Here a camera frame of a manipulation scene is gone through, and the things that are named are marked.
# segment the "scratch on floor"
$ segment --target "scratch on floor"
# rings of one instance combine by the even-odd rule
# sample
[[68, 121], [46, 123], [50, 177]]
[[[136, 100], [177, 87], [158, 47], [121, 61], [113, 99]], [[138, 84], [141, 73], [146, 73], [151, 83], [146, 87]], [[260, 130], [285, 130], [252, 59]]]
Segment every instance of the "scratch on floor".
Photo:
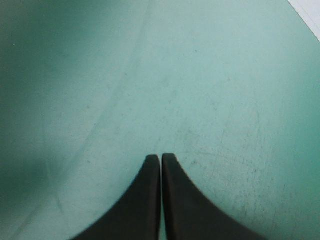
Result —
[[37, 214], [39, 209], [41, 208], [42, 204], [39, 203], [33, 211], [29, 213], [29, 215], [24, 219], [22, 224], [17, 228], [17, 230], [14, 232], [10, 240], [17, 240], [19, 235], [25, 230], [25, 228], [29, 225], [29, 223], [32, 221], [33, 217]]

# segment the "floor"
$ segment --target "floor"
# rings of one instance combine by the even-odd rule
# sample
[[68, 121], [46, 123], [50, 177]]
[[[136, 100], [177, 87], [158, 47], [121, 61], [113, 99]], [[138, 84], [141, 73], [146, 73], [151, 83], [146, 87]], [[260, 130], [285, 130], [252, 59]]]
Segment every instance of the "floor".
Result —
[[[319, 37], [315, 2], [291, 4]], [[0, 240], [71, 238], [165, 152], [247, 227], [320, 238], [320, 43], [287, 1], [11, 0], [0, 16]]]

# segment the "teal floor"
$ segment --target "teal floor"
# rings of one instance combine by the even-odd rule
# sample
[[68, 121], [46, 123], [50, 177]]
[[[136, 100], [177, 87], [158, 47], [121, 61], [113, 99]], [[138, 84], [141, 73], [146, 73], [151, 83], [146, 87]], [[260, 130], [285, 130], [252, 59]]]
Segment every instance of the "teal floor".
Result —
[[318, 240], [319, 123], [285, 0], [0, 1], [0, 240], [71, 238], [162, 153], [252, 230]]

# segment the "green floor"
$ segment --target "green floor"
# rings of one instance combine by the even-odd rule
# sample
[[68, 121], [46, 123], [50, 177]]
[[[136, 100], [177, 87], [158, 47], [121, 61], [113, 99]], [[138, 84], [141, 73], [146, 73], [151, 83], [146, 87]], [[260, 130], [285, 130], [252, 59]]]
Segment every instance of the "green floor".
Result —
[[249, 228], [320, 239], [320, 42], [286, 0], [0, 1], [0, 240], [74, 236], [164, 152]]

